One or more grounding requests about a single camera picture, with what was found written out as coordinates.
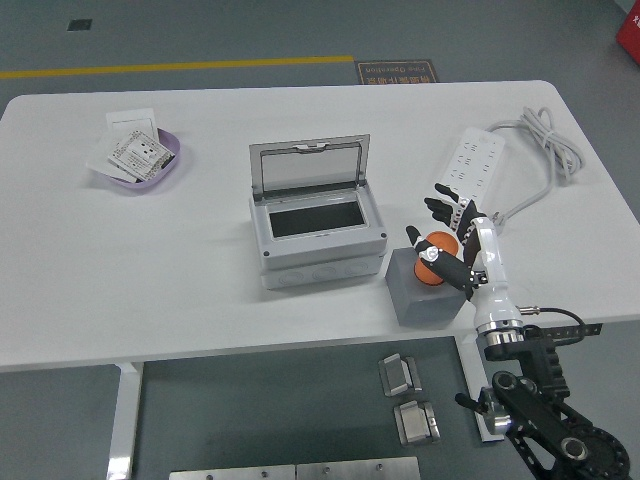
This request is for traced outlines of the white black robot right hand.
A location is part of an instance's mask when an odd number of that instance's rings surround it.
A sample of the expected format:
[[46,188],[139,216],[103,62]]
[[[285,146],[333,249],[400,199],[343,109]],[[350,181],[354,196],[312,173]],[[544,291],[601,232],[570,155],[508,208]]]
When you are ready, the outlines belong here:
[[425,198],[432,217],[448,226],[463,247],[457,258],[422,236],[409,225],[406,233],[418,262],[465,294],[475,307],[473,325],[488,343],[517,342],[524,339],[524,322],[509,298],[508,281],[499,252],[498,235],[492,220],[477,209],[472,199],[437,183],[438,198]]

